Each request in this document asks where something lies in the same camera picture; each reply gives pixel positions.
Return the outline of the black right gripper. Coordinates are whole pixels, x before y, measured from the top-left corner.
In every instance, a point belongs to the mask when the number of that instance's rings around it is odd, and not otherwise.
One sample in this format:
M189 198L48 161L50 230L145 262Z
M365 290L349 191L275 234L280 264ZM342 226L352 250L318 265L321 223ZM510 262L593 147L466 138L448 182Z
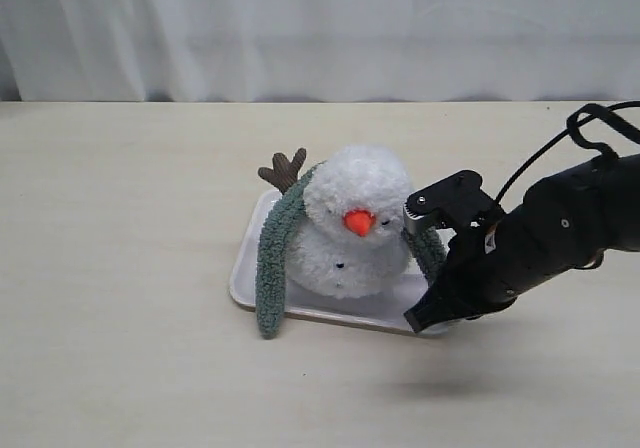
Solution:
M509 251L496 244L494 227L454 236L435 281L403 317L413 333L444 333L449 324L503 311L517 299L509 279Z

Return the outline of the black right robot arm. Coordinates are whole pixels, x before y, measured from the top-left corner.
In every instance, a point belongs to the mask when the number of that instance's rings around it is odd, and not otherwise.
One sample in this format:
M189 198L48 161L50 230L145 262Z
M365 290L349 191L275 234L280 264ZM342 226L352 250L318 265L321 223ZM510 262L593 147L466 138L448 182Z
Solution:
M462 170L412 193L410 235L451 229L444 263L404 317L416 333L503 311L569 271L598 268L608 250L639 249L639 157L597 156L530 186L510 212Z

